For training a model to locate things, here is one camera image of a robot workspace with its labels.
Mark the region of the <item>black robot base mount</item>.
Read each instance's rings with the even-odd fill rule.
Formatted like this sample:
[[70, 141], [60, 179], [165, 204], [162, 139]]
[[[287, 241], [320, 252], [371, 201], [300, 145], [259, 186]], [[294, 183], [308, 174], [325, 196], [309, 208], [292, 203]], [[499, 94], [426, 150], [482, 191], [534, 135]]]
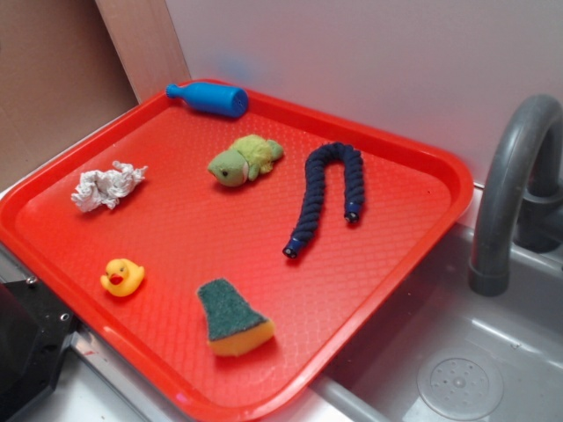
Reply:
[[77, 329], [74, 312], [41, 280], [1, 285], [1, 420], [50, 396]]

